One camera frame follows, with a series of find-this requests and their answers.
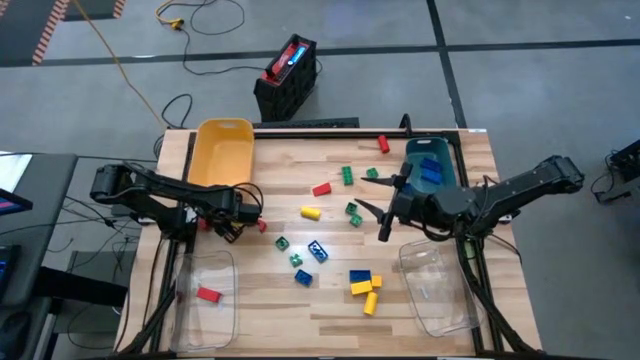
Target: yellow plastic tray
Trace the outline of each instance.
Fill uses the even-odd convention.
[[[251,180],[253,126],[245,119],[210,119],[198,128],[189,182],[235,185]]]

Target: blue bin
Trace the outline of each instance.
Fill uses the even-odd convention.
[[[415,191],[433,194],[446,186],[457,186],[456,175],[449,154],[449,144],[442,138],[430,137],[413,139],[407,142],[405,161],[413,165],[409,183]],[[434,184],[421,178],[422,159],[428,158],[442,165],[442,182]]]

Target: clear plastic bin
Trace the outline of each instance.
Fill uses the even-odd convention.
[[[176,318],[170,348],[176,353],[222,348],[236,335],[237,277],[228,251],[184,255],[176,266]],[[200,287],[222,294],[218,303],[197,297]]]
[[[452,335],[481,324],[484,309],[463,277],[454,241],[409,243],[399,256],[418,326],[427,334]]]

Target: wooden table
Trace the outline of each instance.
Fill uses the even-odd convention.
[[[380,131],[399,131],[379,129]],[[274,130],[256,130],[269,132]],[[305,132],[309,129],[290,130]],[[459,131],[469,182],[475,184],[487,174],[497,178],[489,137],[485,131]],[[182,178],[190,130],[167,131],[158,162],[160,174]],[[434,338],[426,335],[414,320],[408,294],[398,272],[398,249],[408,242],[424,239],[420,231],[396,225],[388,243],[377,240],[379,226],[360,207],[364,222],[359,228],[349,224],[344,213],[353,198],[386,207],[391,188],[359,180],[365,170],[375,167],[382,177],[398,171],[404,158],[406,139],[390,139],[391,152],[381,154],[375,139],[273,139],[256,140],[252,182],[264,192],[264,234],[257,227],[245,230],[234,244],[215,234],[199,233],[195,254],[228,250],[237,267],[237,337],[226,348],[198,356],[417,356],[471,355],[471,334]],[[350,165],[355,185],[343,186],[340,168]],[[331,182],[331,195],[314,197],[311,188]],[[322,209],[318,222],[300,217],[300,206]],[[500,226],[496,234],[513,243],[510,227]],[[274,241],[285,236],[291,247],[283,254]],[[128,345],[141,329],[151,276],[151,265],[160,239],[155,226],[141,234],[130,287],[128,325],[120,348]],[[329,253],[319,264],[307,244],[318,240]],[[155,309],[161,284],[166,244],[161,244],[155,267],[149,314]],[[294,281],[289,255],[298,253],[302,269],[313,275],[307,289]],[[487,241],[485,257],[498,308],[530,345],[540,342],[527,288],[518,258],[509,250]],[[363,314],[364,297],[349,291],[350,269],[371,269],[383,277],[375,316]],[[165,317],[160,349],[167,350],[174,312]],[[486,348],[491,347],[487,326],[483,326]]]

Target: concrete floor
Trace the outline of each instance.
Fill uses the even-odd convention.
[[[321,49],[436,43],[427,5],[421,0],[278,0],[285,11],[257,0],[240,3],[246,9],[245,26],[219,37],[192,35],[193,53],[276,50],[291,32],[317,40]],[[153,20],[152,9],[158,4],[129,1],[121,19],[96,23],[118,55],[181,54],[184,37]],[[447,44],[640,38],[640,3],[633,0],[437,0],[436,4]],[[227,5],[207,9],[199,15],[198,25],[224,28],[236,11]],[[313,14],[311,20],[295,15],[301,12]],[[45,58],[104,56],[88,25],[73,22],[58,26]],[[638,47],[459,52],[450,57],[467,125],[488,129],[503,178],[561,154],[572,157],[587,174],[588,187],[603,172],[604,155],[640,137]],[[298,119],[358,116],[362,127],[395,127],[408,112],[415,126],[456,126],[437,53],[336,55],[320,60],[324,71],[296,114]],[[268,61],[201,61],[192,66],[219,69],[264,66]],[[254,71],[196,77],[179,62],[126,68],[158,111],[175,95],[192,93],[190,127],[211,117],[259,120],[251,93]],[[111,65],[3,68],[0,83],[5,84],[0,96],[7,129],[0,133],[4,149],[152,158],[159,130]],[[180,114],[176,110],[172,115]],[[514,151],[516,145],[519,153]],[[93,172],[102,163],[81,160],[70,195],[86,199]],[[97,250],[109,235],[98,227],[59,229],[51,247],[59,248],[74,236],[78,240],[70,250]],[[588,188],[572,196],[547,197],[523,209],[514,231],[546,351],[636,357],[639,230],[637,205],[625,201],[597,205]],[[64,268],[68,256],[52,254],[46,261]],[[58,343],[56,359],[100,353],[79,350],[64,338]]]

